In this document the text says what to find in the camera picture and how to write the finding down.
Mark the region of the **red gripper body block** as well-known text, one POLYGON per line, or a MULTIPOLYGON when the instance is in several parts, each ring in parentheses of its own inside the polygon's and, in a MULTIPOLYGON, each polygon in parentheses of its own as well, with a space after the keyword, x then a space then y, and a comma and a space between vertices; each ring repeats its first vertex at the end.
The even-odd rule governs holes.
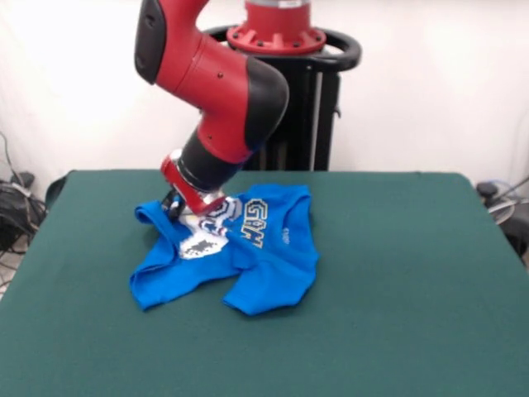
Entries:
POLYGON ((179 206, 187 208, 195 215, 207 215, 220 208, 226 200, 221 190, 204 193, 193 187, 181 174, 178 161, 183 150, 176 149, 167 155, 160 171, 171 186, 169 196, 179 197, 179 206))

